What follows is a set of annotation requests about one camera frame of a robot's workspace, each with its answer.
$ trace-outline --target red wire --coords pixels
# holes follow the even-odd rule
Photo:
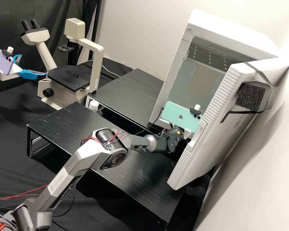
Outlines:
[[[96,137],[88,137],[88,138],[83,139],[83,140],[80,142],[80,146],[83,145],[83,142],[84,142],[84,141],[88,141],[88,140],[94,140],[94,141],[97,141],[97,142],[99,142],[100,144],[102,144],[102,142],[101,142],[99,139],[97,139]]]
[[[24,194],[27,194],[27,193],[36,191],[36,190],[41,189],[41,188],[45,188],[45,187],[47,187],[47,186],[48,186],[48,185],[46,184],[46,185],[43,185],[43,186],[41,186],[41,187],[38,187],[38,188],[35,188],[35,189],[32,189],[32,190],[26,191],[26,192],[23,192],[23,193],[14,195],[14,196],[2,197],[2,198],[0,198],[0,201],[1,201],[1,200],[5,200],[5,199],[10,199],[10,198],[18,197],[18,196],[21,196],[21,195],[24,195]]]
[[[114,142],[117,142],[118,140],[120,140],[120,139],[121,139],[123,136],[125,136],[125,135],[129,135],[129,133],[124,133],[122,136],[118,137],[116,140],[110,142],[109,144],[112,144],[112,143],[114,143]]]
[[[39,194],[38,193],[30,193],[30,194],[26,194],[26,195],[19,195],[19,196],[13,196],[12,198],[10,199],[0,199],[0,201],[6,201],[6,200],[11,200],[13,198],[16,198],[16,197],[21,197],[20,199],[22,199],[23,197],[28,197],[28,196],[38,196]]]
[[[111,138],[108,140],[108,142],[109,142],[109,141],[112,141],[112,139],[115,138],[115,137],[118,135],[119,132],[120,132],[120,130],[118,130],[118,131],[113,135],[113,137],[111,137]]]

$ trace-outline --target white wall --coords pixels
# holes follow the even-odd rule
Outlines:
[[[216,175],[195,230],[289,230],[289,73]]]
[[[97,42],[105,57],[165,79],[194,8],[267,34],[289,30],[289,0],[104,0]]]

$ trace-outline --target gray robotic arm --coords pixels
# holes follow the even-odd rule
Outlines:
[[[99,170],[118,166],[131,150],[169,152],[183,137],[182,131],[177,128],[171,129],[163,136],[118,134],[116,129],[95,130],[92,137],[70,157],[39,197],[26,199],[14,211],[6,213],[5,218],[14,219],[18,231],[46,231],[51,225],[53,210],[88,169]]]

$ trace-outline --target black platform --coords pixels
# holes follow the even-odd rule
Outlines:
[[[75,92],[90,84],[92,61],[77,66],[65,65],[48,71],[48,78]]]
[[[72,155],[93,130],[116,125],[84,106],[73,103],[28,125],[28,155],[32,132]],[[132,151],[119,166],[96,171],[168,223],[185,188],[173,190],[167,180],[171,160],[159,153]]]
[[[146,127],[163,81],[135,69],[88,96],[140,127]]]

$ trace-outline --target label sticker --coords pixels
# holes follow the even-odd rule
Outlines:
[[[98,85],[99,85],[99,79],[96,79],[96,80],[95,80],[94,88],[97,88]]]
[[[146,148],[146,145],[135,145],[134,149],[141,149],[141,148]]]
[[[50,194],[52,196],[58,197],[72,179],[73,177],[70,176],[67,173],[66,169],[63,167],[48,185],[48,190]]]

